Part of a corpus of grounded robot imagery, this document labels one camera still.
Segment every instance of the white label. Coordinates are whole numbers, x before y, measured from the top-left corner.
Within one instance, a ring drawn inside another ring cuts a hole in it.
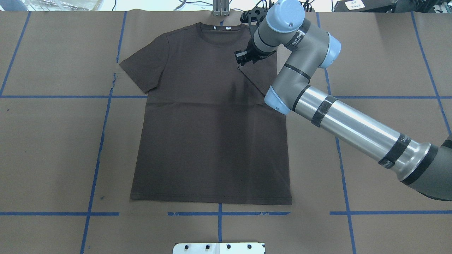
[[[347,6],[347,8],[349,10],[361,9],[361,8],[366,7],[361,0],[348,1],[348,2],[345,2],[345,5]]]

